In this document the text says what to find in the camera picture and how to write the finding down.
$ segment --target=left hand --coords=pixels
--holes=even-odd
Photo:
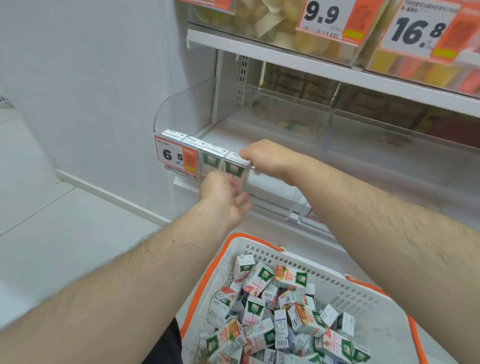
[[[216,210],[220,218],[227,219],[229,230],[237,227],[243,216],[252,208],[252,202],[245,203],[247,192],[242,192],[237,197],[234,197],[233,193],[233,187],[223,172],[210,172],[200,187],[201,201]]]

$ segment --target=supermarket shelf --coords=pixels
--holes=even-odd
[[[286,49],[189,23],[188,42],[480,117],[480,99],[322,61]]]

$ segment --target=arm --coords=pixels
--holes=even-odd
[[[187,299],[238,207],[220,172],[201,201],[129,252],[61,290],[0,332],[0,363],[141,363]]]
[[[355,262],[459,363],[480,356],[480,235],[269,141],[241,151],[297,186]]]

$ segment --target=price label 9.9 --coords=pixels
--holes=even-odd
[[[359,46],[382,0],[307,0],[297,30]]]
[[[191,174],[197,174],[197,151],[155,135],[158,160]]]
[[[458,3],[441,0],[403,0],[380,48],[429,59],[460,7]]]

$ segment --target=gray floor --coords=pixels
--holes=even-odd
[[[0,108],[0,327],[156,229],[60,181],[16,110]]]

